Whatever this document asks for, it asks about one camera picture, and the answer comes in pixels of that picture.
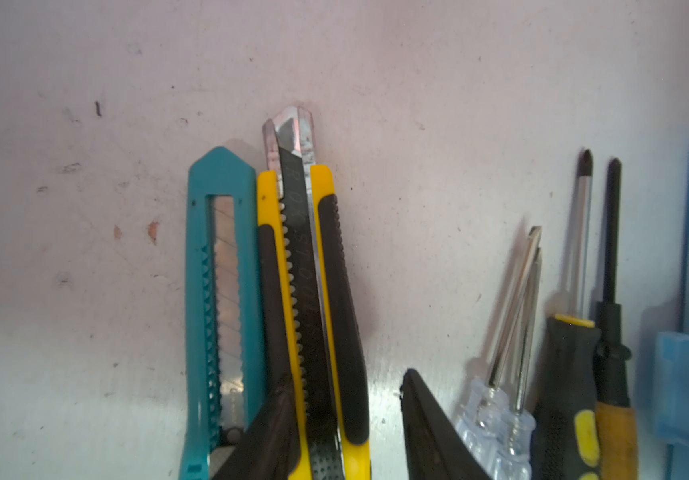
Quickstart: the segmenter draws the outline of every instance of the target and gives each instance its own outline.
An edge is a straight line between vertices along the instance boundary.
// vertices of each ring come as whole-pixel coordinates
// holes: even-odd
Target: white table surface
[[[447,412],[485,371],[532,224],[541,347],[582,147],[592,289],[605,165],[625,165],[618,299],[641,477],[662,478],[646,408],[680,302],[689,0],[0,0],[0,478],[177,475],[187,168],[224,144],[262,170],[292,102],[338,187],[374,478],[407,476],[408,367]]]

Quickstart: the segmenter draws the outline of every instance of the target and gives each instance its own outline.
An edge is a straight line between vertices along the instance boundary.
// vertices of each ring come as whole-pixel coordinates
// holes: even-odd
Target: teal plastic handle
[[[210,199],[233,197],[238,251],[245,425],[266,395],[264,330],[257,250],[256,173],[218,147],[190,167],[187,194],[185,314],[187,435],[180,480],[208,480],[208,455],[220,446],[220,398],[215,334]]]

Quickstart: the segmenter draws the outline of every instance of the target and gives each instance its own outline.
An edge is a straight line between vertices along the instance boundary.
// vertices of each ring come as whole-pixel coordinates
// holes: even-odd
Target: rust spot
[[[158,225],[160,223],[153,220],[149,225],[147,225],[147,235],[149,235],[150,240],[152,240],[153,245],[158,244]]]

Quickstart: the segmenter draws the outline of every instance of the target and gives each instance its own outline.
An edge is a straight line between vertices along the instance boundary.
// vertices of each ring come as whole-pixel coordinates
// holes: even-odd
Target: black and yellow screwdriver
[[[597,309],[601,336],[595,351],[598,437],[602,451],[600,476],[603,480],[637,479],[637,425],[635,410],[630,408],[625,366],[631,353],[621,344],[621,305],[616,302],[620,191],[621,162],[615,158],[608,165],[605,190],[605,273],[603,301],[598,302]]]
[[[547,320],[548,354],[531,440],[533,480],[599,479],[592,360],[601,332],[585,319],[583,309],[591,182],[592,155],[585,150],[579,159],[577,179],[569,312]]]

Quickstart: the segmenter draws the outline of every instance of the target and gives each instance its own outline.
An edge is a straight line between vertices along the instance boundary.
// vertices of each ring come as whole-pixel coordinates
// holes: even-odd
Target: yellow and black utility knife
[[[288,477],[368,480],[366,367],[333,177],[315,164],[309,111],[288,107],[263,134],[268,171],[257,179],[257,209],[268,377],[273,385],[291,374],[297,416]]]

